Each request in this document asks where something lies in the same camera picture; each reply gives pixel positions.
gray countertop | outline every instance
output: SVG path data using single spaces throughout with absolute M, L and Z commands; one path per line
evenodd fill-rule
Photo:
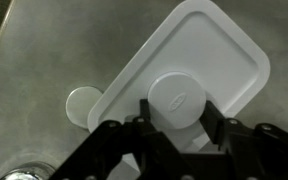
M 88 136 L 65 101 L 105 91 L 180 0 L 13 0 L 0 31 L 0 176 L 30 160 L 57 167 Z M 216 0 L 271 63 L 265 88 L 239 113 L 288 131 L 288 1 Z

screw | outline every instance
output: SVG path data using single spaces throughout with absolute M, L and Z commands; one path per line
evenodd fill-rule
M 248 177 L 246 180 L 258 180 L 256 177 Z
M 137 122 L 144 122 L 144 119 L 143 118 L 138 118 Z
M 230 122 L 231 124 L 237 124 L 237 123 L 238 123 L 235 119 L 230 119 L 229 122 Z
M 110 123 L 108 126 L 109 126 L 109 127 L 115 127 L 115 126 L 116 126 L 116 123 Z
M 272 130 L 272 127 L 271 127 L 270 125 L 267 125 L 267 124 L 263 124 L 263 125 L 262 125 L 262 128 L 263 128 L 264 130 L 266 130 L 266 131 Z
M 86 178 L 85 178 L 85 180 L 97 180 L 97 178 L 95 177 L 95 176 L 87 176 Z
M 181 180 L 194 180 L 194 177 L 191 175 L 184 175 L 182 176 Z

logo on knob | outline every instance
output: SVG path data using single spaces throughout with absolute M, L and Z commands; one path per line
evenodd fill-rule
M 183 102 L 185 101 L 186 98 L 186 94 L 185 93 L 181 93 L 178 96 L 176 96 L 173 101 L 171 102 L 171 104 L 168 107 L 168 110 L 170 112 L 175 111 L 176 109 L 178 109 Z

